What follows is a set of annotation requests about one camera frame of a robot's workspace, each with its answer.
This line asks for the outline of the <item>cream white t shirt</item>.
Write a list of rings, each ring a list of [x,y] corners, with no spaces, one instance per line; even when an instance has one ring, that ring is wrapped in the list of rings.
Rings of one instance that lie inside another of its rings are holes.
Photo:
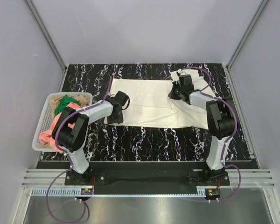
[[[205,103],[197,98],[199,106],[168,97],[173,82],[178,80],[177,71],[168,80],[113,79],[110,94],[118,91],[130,98],[129,107],[123,111],[124,126],[153,128],[197,127],[207,129]]]

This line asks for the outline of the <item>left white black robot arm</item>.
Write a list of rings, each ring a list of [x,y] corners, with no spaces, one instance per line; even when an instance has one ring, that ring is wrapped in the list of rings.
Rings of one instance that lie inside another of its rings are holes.
[[[70,169],[75,171],[75,179],[82,185],[91,181],[90,167],[84,155],[88,126],[102,118],[108,124],[123,123],[123,111],[129,107],[130,98],[118,91],[115,96],[105,96],[103,100],[84,108],[67,106],[61,113],[51,137],[57,149],[67,154]]]

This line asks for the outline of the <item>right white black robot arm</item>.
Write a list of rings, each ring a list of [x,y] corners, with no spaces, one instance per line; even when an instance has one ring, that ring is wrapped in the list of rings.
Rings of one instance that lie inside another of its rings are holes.
[[[225,168],[226,150],[239,128],[238,115],[232,97],[219,98],[194,88],[190,74],[177,74],[178,79],[168,95],[170,99],[182,100],[206,111],[207,125],[212,135],[210,152],[206,159],[208,170],[203,172],[203,181],[213,185]]]

